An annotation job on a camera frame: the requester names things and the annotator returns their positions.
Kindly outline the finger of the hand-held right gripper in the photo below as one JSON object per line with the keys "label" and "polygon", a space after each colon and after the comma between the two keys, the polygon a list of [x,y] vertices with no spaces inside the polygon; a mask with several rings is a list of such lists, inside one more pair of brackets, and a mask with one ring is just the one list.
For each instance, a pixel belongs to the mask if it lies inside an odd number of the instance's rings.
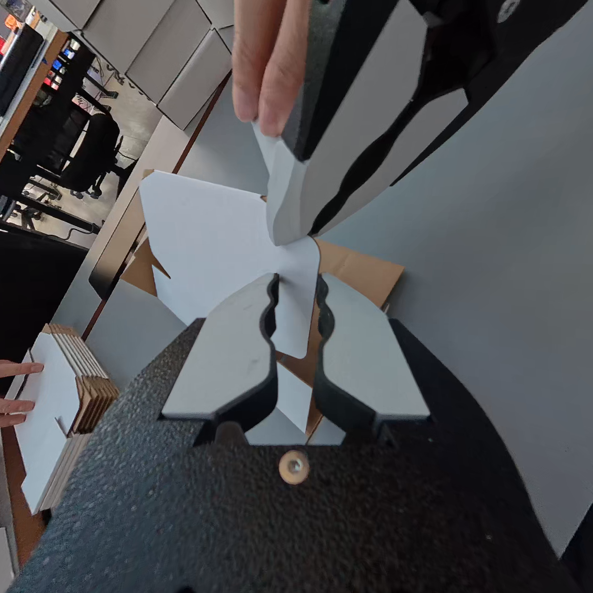
{"label": "finger of the hand-held right gripper", "polygon": [[416,91],[427,24],[398,1],[311,156],[302,182],[302,231],[316,233],[378,172],[388,133]]}
{"label": "finger of the hand-held right gripper", "polygon": [[311,235],[344,221],[387,189],[468,105],[463,88],[425,104],[411,101],[393,124],[346,171],[336,194],[317,215]]}

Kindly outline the black monitor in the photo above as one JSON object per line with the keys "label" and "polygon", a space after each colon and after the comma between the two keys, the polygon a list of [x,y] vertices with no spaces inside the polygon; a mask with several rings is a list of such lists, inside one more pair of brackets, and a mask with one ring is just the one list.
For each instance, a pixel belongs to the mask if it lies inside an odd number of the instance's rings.
{"label": "black monitor", "polygon": [[1,117],[3,117],[19,86],[43,45],[43,37],[25,24],[1,61]]}

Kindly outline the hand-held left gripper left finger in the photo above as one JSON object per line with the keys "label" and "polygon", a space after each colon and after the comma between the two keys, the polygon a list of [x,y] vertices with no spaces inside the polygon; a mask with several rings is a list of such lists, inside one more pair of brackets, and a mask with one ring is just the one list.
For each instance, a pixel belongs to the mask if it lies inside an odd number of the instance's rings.
{"label": "hand-held left gripper left finger", "polygon": [[161,411],[164,419],[202,423],[195,445],[220,428],[242,436],[278,403],[272,336],[279,275],[266,273],[230,295],[206,317]]}

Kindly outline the white cardboard box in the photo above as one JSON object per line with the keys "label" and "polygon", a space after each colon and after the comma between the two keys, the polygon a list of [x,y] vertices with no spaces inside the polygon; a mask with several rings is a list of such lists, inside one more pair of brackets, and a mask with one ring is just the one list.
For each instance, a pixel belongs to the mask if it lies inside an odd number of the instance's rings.
{"label": "white cardboard box", "polygon": [[385,309],[404,267],[312,238],[277,247],[256,193],[163,172],[141,182],[138,193],[146,231],[122,280],[188,325],[260,276],[279,274],[276,427],[292,423],[309,444],[339,444],[343,431],[322,416],[312,395],[321,341],[317,275],[330,273]]}

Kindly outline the black desk frame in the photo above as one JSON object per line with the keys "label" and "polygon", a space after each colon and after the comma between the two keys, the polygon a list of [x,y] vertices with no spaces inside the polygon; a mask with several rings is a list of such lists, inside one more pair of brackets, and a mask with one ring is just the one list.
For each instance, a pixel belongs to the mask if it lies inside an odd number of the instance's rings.
{"label": "black desk frame", "polygon": [[[103,202],[95,200],[88,195],[83,195],[82,199],[78,199],[66,193],[59,201],[50,200],[46,197],[43,199],[43,203],[54,205],[57,209],[95,224],[99,228],[103,226],[107,219],[108,212],[105,210]],[[62,221],[46,213],[39,213],[38,211],[28,214],[31,222],[27,223],[23,218],[27,209],[28,207],[23,203],[11,202],[6,197],[1,197],[1,215],[4,216],[3,221],[13,226],[61,238],[85,248],[90,248],[97,236],[96,233],[91,233],[74,224]]]}

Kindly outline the stack of flat cardboard sheets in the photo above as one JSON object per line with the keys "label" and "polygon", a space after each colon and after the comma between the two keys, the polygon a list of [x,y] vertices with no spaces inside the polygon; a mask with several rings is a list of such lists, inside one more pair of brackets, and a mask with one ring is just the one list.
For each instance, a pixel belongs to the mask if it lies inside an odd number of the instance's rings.
{"label": "stack of flat cardboard sheets", "polygon": [[36,515],[57,508],[94,429],[120,391],[70,327],[46,324],[23,361],[44,367],[15,377],[6,395],[34,403],[15,434],[25,470],[21,491]]}

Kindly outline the person's right hand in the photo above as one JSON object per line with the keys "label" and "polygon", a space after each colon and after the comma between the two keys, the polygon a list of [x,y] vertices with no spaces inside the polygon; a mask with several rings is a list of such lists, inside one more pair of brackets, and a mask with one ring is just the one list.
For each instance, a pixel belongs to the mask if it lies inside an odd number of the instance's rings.
{"label": "person's right hand", "polygon": [[311,1],[235,1],[233,107],[279,137],[304,82]]}

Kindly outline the pile of assembled white boxes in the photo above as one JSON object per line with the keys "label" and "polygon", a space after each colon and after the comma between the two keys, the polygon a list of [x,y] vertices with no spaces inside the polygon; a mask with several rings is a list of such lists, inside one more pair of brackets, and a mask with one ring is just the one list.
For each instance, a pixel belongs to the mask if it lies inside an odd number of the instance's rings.
{"label": "pile of assembled white boxes", "polygon": [[186,129],[231,72],[234,1],[32,1]]}

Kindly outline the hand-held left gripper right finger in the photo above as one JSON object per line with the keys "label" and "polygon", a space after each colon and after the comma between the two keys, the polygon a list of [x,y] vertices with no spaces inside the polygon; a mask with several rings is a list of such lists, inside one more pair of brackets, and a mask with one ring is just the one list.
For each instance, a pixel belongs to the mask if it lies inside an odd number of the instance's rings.
{"label": "hand-held left gripper right finger", "polygon": [[322,419],[312,445],[429,427],[431,412],[387,315],[330,273],[318,277],[317,305],[313,398]]}

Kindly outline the black office chair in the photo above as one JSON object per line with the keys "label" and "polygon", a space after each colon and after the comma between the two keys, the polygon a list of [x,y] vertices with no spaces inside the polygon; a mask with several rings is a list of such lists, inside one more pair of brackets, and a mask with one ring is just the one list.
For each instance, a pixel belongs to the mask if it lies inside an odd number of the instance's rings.
{"label": "black office chair", "polygon": [[137,159],[132,159],[127,167],[118,165],[117,155],[122,141],[120,128],[110,115],[92,115],[84,138],[64,168],[57,185],[98,199],[102,195],[101,184],[105,177],[113,173],[119,178],[116,191],[116,197],[119,197],[137,164]]}

